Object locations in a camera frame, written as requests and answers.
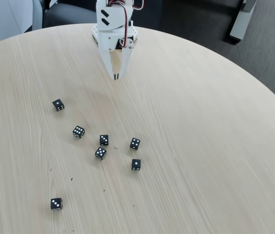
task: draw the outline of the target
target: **metal leg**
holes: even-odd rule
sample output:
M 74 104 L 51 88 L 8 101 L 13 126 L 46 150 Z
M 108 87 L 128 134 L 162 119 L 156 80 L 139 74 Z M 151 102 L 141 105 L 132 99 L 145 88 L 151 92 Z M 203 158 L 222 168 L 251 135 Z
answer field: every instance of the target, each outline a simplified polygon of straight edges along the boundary
M 244 38 L 255 5 L 256 0 L 243 0 L 242 7 L 239 11 L 234 27 L 230 32 L 230 37 L 237 39 L 239 41 Z

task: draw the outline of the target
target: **dark carpet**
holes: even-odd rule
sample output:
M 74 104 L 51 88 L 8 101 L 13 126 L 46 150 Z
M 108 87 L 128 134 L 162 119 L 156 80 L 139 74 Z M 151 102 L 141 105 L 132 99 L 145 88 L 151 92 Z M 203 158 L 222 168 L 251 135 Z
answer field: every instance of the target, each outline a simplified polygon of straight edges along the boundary
M 226 57 L 275 94 L 275 0 L 257 0 L 244 40 L 227 43 L 240 4 L 240 0 L 170 0 L 163 5 L 160 30 Z

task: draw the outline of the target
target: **wooden table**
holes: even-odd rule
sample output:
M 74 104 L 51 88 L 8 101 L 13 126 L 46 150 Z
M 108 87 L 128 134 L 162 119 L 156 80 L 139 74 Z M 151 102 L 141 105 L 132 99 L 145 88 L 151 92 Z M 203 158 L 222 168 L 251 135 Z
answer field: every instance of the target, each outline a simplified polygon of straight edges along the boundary
M 91 27 L 0 42 L 0 234 L 275 234 L 275 95 L 224 57 L 144 28 L 114 81 Z

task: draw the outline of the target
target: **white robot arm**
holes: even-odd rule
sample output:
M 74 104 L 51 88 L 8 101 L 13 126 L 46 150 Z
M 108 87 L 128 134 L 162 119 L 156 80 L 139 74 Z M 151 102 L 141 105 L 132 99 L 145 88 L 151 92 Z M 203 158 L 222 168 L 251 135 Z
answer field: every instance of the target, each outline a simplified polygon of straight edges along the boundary
M 110 77 L 118 80 L 128 68 L 133 45 L 137 39 L 137 30 L 130 18 L 133 9 L 141 10 L 142 7 L 134 6 L 133 0 L 97 0 L 97 24 L 92 29 L 92 34 L 98 43 L 99 53 L 104 61 Z M 112 71 L 110 52 L 122 49 L 121 71 L 115 74 Z

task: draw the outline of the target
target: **round table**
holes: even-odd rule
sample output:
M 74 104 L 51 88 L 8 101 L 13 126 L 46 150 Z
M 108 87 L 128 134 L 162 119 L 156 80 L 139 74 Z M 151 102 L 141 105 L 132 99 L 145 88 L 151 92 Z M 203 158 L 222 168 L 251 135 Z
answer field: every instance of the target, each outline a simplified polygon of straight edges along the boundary
M 114 81 L 92 26 L 0 42 L 0 234 L 275 234 L 275 95 L 224 57 L 144 28 Z

